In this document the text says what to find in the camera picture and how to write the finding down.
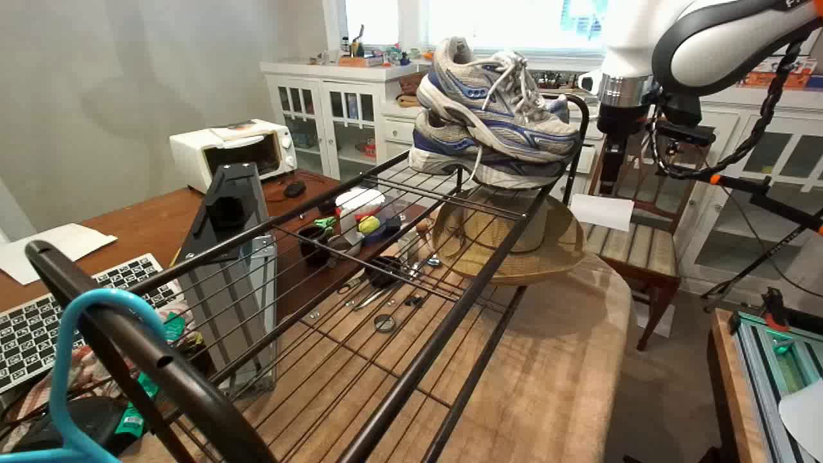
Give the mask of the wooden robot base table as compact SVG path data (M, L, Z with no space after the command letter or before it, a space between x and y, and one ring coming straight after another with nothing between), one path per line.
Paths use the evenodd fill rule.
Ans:
M708 338L720 458L729 463L823 463L823 319L712 315Z

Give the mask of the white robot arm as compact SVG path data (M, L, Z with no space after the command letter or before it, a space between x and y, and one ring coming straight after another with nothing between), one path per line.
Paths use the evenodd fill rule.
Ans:
M652 85L712 95L822 25L822 0L609 0L599 132L636 135Z

